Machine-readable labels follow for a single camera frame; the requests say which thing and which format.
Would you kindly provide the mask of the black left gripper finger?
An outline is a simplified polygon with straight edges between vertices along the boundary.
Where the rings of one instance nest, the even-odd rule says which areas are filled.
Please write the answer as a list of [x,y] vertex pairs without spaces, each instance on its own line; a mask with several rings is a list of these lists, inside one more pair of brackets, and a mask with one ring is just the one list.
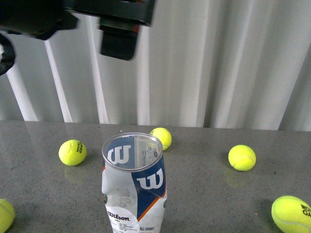
[[103,32],[101,55],[126,61],[134,57],[138,38],[138,24],[101,21],[100,30]]

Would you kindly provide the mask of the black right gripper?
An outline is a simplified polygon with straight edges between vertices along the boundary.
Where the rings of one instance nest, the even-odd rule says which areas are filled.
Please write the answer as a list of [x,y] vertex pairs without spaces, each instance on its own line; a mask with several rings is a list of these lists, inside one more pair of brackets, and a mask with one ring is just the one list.
[[75,14],[99,18],[105,27],[138,32],[150,26],[154,0],[2,0],[0,29],[46,40],[56,31],[76,28]]

